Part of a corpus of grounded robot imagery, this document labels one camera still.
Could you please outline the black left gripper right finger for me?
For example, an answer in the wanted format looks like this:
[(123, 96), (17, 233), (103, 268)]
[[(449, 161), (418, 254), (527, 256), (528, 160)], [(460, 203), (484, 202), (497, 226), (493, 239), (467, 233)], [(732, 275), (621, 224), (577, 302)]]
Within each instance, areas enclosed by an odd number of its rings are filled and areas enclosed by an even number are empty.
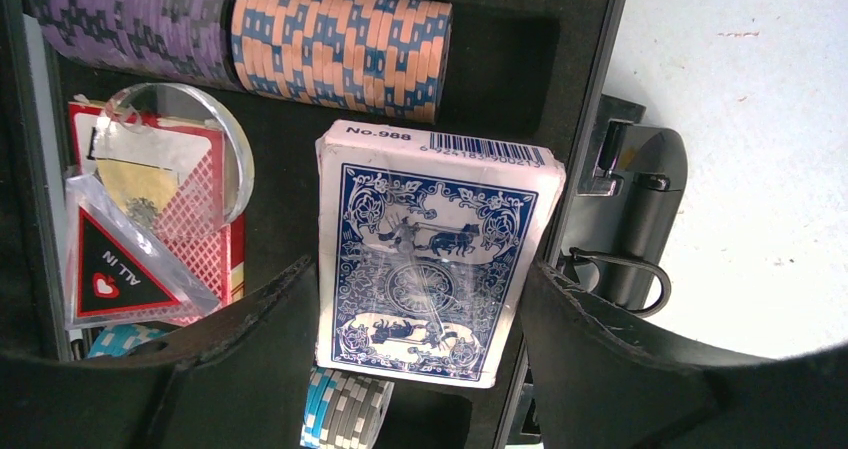
[(843, 448), (847, 349), (769, 360), (700, 343), (529, 269), (520, 319), (548, 448)]

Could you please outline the all in triangle token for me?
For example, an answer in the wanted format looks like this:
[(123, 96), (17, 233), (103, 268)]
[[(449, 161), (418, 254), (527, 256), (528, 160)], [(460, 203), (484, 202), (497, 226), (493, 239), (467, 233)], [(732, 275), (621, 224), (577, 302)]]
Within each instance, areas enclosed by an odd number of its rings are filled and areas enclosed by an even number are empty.
[(90, 174), (65, 182), (64, 327), (206, 316), (219, 298)]

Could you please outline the blue playing card deck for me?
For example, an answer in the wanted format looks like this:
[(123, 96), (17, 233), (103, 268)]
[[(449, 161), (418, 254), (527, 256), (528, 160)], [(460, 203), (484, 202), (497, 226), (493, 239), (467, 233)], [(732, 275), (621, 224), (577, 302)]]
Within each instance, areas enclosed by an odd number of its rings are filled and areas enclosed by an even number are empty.
[(564, 165), (545, 147), (349, 120), (316, 155), (318, 365), (492, 387)]

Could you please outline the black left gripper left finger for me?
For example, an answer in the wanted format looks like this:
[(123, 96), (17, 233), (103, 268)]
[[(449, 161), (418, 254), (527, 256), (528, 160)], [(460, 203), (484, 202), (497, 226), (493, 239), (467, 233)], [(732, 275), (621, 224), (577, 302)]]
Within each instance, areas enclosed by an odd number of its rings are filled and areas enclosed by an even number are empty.
[(1, 356), (5, 448), (295, 448), (318, 325), (313, 261), (122, 357)]

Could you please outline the clear round dealer button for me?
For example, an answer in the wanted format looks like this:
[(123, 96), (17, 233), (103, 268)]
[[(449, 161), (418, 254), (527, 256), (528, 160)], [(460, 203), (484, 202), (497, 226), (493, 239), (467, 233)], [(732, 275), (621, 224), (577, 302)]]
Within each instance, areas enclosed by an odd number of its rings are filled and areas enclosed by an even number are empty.
[(210, 236), (246, 209), (253, 152), (240, 122), (209, 93), (140, 83), (115, 93), (87, 153), (110, 197), (164, 240)]

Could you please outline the purple orange chip row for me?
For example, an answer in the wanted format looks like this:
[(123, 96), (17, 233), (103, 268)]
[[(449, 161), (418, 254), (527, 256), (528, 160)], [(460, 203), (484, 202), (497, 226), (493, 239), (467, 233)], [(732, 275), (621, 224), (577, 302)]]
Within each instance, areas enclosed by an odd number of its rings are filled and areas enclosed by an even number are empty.
[(433, 122), (453, 8), (431, 0), (31, 0), (75, 62)]

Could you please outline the red playing card deck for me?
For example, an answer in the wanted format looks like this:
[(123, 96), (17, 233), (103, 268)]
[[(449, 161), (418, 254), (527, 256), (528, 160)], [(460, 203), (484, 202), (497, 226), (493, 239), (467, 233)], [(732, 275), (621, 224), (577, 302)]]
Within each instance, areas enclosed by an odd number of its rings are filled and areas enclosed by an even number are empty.
[(244, 292), (242, 216), (225, 222), (234, 158), (209, 116), (131, 115), (132, 130), (104, 119), (100, 101), (69, 105), (82, 173), (96, 176), (118, 207), (156, 236), (219, 298)]

